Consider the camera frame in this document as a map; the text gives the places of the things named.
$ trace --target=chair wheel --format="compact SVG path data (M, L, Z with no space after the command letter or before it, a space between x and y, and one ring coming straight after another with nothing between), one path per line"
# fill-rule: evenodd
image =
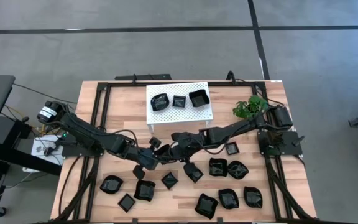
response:
M6 208L0 207L0 217L3 217L6 214Z

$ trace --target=table leg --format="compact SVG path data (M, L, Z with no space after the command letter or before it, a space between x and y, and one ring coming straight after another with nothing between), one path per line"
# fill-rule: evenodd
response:
M150 133L154 133L154 124L148 124L147 127L149 127Z

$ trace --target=black equipment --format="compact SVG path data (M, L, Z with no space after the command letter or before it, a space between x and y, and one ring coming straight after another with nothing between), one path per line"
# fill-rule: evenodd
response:
M266 112L271 111L273 120L276 126L268 124L264 115ZM171 162L185 162L185 172L196 182L201 176L202 172L196 168L194 163L190 162L190 157L200 150L215 149L220 145L226 146L229 139L238 136L240 134L258 129L259 135L265 134L264 137L260 137L260 141L264 141L261 145L261 154L270 156L270 151L265 151L265 147L270 149L277 149L279 152L285 152L286 148L292 149L299 147L300 144L296 142L297 134L295 132L288 131L292 127L292 120L288 110L281 105L270 106L267 110L260 111L252 119L238 121L234 124L230 124L226 127L213 127L200 129L199 133L173 133L171 135L172 140L177 142L176 146L162 146L160 149L155 150L161 144L161 142L152 138L150 140L150 147L144 148L137 145L136 137L131 139L127 136L116 133L105 133L104 131L95 128L89 123L78 118L74 113L70 112L69 107L66 104L57 101L47 101L40 113L37 115L38 120L51 128L62 128L68 135L75 137L76 145L78 147L86 148L89 151L106 150L106 152L117 156L121 159L128 159L138 163L134 169L134 174L138 179L142 179L144 171L154 170L158 163L166 164ZM289 206L295 211L295 213L303 219L313 219L297 204L291 193L287 190L282 183L277 173L274 171L273 166L269 160L267 162L267 172L269 177L277 184L278 188L283 192L284 197L288 200ZM94 175L94 169L91 170L89 176L85 180L85 186L79 189L75 195L73 201L65 209L64 212L56 220L66 220L74 209L76 200L80 198L87 186L90 184L90 179Z

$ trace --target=black fabric bowl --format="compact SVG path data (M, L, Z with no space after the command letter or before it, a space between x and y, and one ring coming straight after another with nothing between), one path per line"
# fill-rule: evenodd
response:
M215 210L216 206L218 206L218 203L219 202L215 198L201 194L198 198L198 203L195 210L200 215L204 215L205 217L212 219L215 215Z
M154 196L154 187L155 183L152 181L139 180L136 184L134 197L151 202Z
M210 158L209 174L214 177L227 176L227 160Z
M244 187L244 200L251 208L262 208L262 193L256 187Z
M239 198L233 189L218 190L219 201L225 209L239 207Z
M209 97L205 90L197 90L189 93L189 98L193 107L199 107L209 104Z
M249 173L246 165L242 164L240 161L232 161L228 165L227 171L230 176L237 180L243 179Z
M168 95L166 93L155 95L151 99L150 104L152 105L153 111L164 110L169 106Z
M124 181L122 181L121 178L115 175L109 175L103 180L99 188L104 193L115 194L119 191L119 188L121 187L122 183L124 183Z

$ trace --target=black clamp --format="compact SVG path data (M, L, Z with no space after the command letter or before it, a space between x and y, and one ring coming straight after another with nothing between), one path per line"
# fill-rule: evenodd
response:
M227 74L226 80L231 80L231 83L233 85L236 84L236 77L234 76L234 73L232 71L229 71L229 73Z
M136 77L136 75L134 74L134 78L132 79L132 84L133 84L133 85L136 84L136 80L137 80L137 77Z

